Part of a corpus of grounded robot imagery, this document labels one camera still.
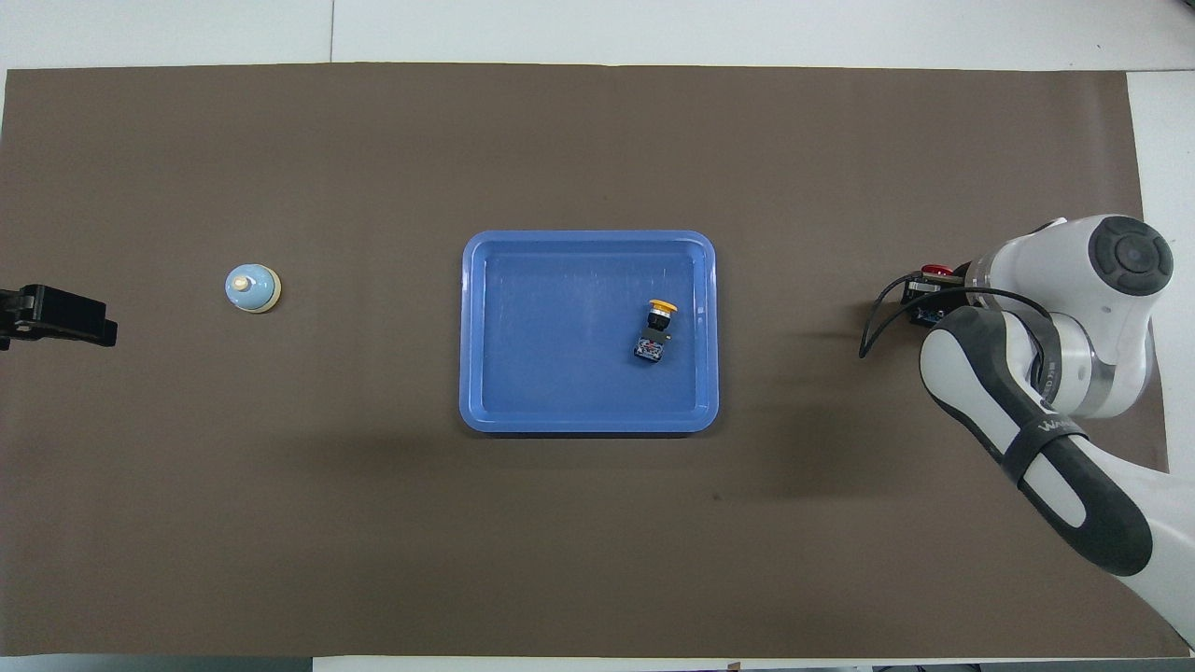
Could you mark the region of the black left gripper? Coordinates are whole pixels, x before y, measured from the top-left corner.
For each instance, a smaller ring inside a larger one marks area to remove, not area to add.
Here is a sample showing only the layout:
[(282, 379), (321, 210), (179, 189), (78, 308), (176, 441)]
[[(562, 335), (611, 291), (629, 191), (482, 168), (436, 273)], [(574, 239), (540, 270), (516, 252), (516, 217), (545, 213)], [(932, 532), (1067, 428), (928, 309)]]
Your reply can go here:
[[(106, 318), (106, 303), (45, 285), (13, 292), (13, 340), (88, 340), (114, 347), (120, 324)], [(0, 323), (0, 350), (11, 348), (12, 325)]]

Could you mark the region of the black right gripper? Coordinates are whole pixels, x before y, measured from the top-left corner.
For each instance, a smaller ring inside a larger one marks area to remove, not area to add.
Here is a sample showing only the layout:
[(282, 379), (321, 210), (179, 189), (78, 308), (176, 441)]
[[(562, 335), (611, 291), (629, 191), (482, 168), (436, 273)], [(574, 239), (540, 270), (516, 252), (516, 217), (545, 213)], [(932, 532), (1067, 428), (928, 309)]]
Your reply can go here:
[(945, 314), (969, 305), (966, 292), (938, 297), (942, 292), (961, 288), (964, 277), (958, 273), (915, 273), (903, 285), (901, 305), (912, 324), (938, 324)]

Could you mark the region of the red cap push button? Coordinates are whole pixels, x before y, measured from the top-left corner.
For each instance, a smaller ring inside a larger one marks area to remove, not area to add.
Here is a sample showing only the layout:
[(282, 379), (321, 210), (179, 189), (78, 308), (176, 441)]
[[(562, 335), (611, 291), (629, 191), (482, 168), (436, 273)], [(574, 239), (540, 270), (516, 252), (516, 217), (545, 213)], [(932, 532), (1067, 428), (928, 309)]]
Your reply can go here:
[(926, 264), (921, 267), (921, 273), (913, 280), (907, 281), (902, 295), (903, 303), (918, 303), (909, 308), (909, 322), (914, 325), (926, 328), (934, 326), (949, 312), (957, 307), (957, 301), (952, 295), (934, 298), (934, 294), (955, 288), (962, 282), (960, 276), (948, 265)]

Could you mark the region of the yellow cap push button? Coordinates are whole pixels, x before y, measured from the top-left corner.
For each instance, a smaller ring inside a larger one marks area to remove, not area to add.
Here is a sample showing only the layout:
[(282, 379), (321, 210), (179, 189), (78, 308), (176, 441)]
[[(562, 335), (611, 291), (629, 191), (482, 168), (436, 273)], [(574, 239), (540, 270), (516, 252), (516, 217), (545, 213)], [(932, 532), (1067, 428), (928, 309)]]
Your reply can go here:
[(674, 314), (679, 307), (674, 303), (652, 299), (648, 301), (645, 325), (633, 347), (633, 354), (641, 360), (658, 364), (663, 358), (666, 346), (673, 336), (668, 332)]

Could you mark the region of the light blue service bell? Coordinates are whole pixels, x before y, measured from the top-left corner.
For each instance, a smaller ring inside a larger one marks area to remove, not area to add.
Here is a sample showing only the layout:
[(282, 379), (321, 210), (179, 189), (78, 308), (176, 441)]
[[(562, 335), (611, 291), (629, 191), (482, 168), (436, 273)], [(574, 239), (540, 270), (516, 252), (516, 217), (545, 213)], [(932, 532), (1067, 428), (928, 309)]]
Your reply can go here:
[(282, 282), (272, 268), (249, 263), (228, 271), (223, 289), (231, 306), (249, 314), (265, 314), (280, 303)]

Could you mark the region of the blue plastic tray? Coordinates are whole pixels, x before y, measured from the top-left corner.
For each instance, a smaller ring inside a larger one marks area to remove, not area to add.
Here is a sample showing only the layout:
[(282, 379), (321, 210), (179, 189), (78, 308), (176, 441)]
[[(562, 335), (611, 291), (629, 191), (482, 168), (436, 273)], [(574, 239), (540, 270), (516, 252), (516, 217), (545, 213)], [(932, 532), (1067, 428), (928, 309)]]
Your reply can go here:
[[(658, 364), (648, 301), (679, 307)], [(459, 411), (490, 434), (686, 435), (721, 413), (717, 257), (693, 231), (489, 231), (462, 251)]]

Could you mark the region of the brown table mat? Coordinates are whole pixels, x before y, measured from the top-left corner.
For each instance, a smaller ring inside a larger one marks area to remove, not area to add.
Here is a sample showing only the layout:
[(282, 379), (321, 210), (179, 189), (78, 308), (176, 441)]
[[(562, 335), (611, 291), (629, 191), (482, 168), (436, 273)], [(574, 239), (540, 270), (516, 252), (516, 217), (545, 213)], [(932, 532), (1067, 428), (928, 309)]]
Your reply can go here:
[[(0, 655), (1177, 655), (929, 399), (923, 330), (854, 355), (893, 277), (1101, 213), (1141, 214), (1120, 73), (12, 71), (0, 287), (120, 340), (0, 354)], [(713, 424), (464, 424), (489, 230), (706, 236)]]

